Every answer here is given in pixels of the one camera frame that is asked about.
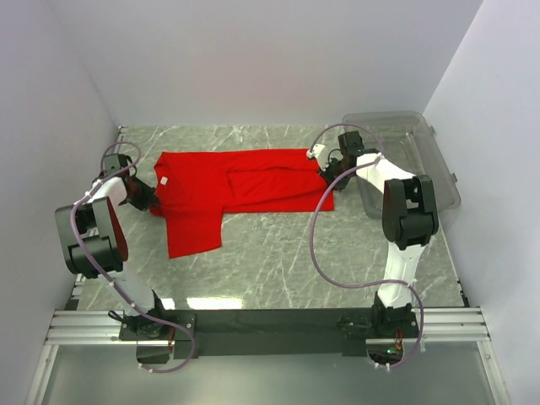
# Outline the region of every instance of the plastic bin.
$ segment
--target plastic bin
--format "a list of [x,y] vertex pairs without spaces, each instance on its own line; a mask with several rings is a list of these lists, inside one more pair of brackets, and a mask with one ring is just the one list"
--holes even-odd
[[[426,174],[433,180],[437,210],[455,208],[461,203],[456,177],[450,173],[433,137],[434,130],[418,112],[376,112],[348,114],[343,123],[367,127],[379,135],[386,158],[411,173]],[[367,148],[376,148],[369,135],[361,133]],[[365,212],[370,218],[382,216],[382,195],[367,181],[356,178]]]

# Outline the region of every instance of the marble floor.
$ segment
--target marble floor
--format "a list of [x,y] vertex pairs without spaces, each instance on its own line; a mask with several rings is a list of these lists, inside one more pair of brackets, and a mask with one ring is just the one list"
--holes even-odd
[[[143,157],[138,177],[156,184],[154,163],[163,151],[225,151],[264,148],[308,148],[323,127],[129,127],[123,138],[138,144]],[[381,131],[386,156],[404,170],[422,171],[407,129]],[[324,143],[336,148],[339,130]],[[123,153],[132,154],[129,147]],[[317,221],[316,253],[321,267],[344,283],[381,279],[387,242],[381,222],[364,212],[357,185],[335,196],[336,209]],[[127,265],[167,299],[184,308],[335,308],[371,306],[374,290],[345,290],[320,278],[309,252],[309,213],[225,215],[223,246],[217,250],[170,260],[165,221],[130,206],[118,217],[127,238]],[[446,239],[439,230],[422,255],[417,290],[427,306],[463,306]],[[120,306],[105,289],[89,280],[78,308],[109,310]]]

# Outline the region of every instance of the white enclosure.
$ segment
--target white enclosure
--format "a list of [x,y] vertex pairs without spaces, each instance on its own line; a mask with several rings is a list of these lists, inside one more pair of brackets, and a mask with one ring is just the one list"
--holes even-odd
[[50,0],[122,125],[423,111],[480,0]]
[[462,196],[443,218],[457,271],[513,401],[537,402],[538,1],[18,0],[0,34],[0,403],[24,401],[73,286],[53,212],[117,125],[366,111],[437,131]]
[[0,4],[0,403],[22,403],[74,276],[54,210],[76,199],[116,129],[54,14]]
[[540,394],[539,23],[538,1],[485,1],[425,111],[462,195],[453,257],[516,404]]

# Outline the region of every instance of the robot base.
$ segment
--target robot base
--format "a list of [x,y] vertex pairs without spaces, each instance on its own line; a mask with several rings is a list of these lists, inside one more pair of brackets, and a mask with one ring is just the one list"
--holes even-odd
[[[371,308],[294,310],[166,310],[164,319],[194,333],[199,356],[264,354],[329,354],[367,356],[366,339],[416,338],[416,316],[408,312],[401,320],[374,324]],[[129,328],[122,328],[120,340],[143,340]],[[184,359],[190,351],[189,338],[179,332],[174,358]],[[148,362],[167,348],[147,348]],[[169,355],[162,356],[166,361]]]

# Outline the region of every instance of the red t-shirt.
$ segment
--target red t-shirt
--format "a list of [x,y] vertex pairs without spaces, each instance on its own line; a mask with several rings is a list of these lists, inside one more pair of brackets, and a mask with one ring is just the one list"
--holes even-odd
[[[221,246],[224,213],[286,213],[315,210],[326,182],[306,149],[235,152],[163,152],[155,165],[152,213],[165,217],[169,257]],[[333,210],[332,195],[322,206]]]

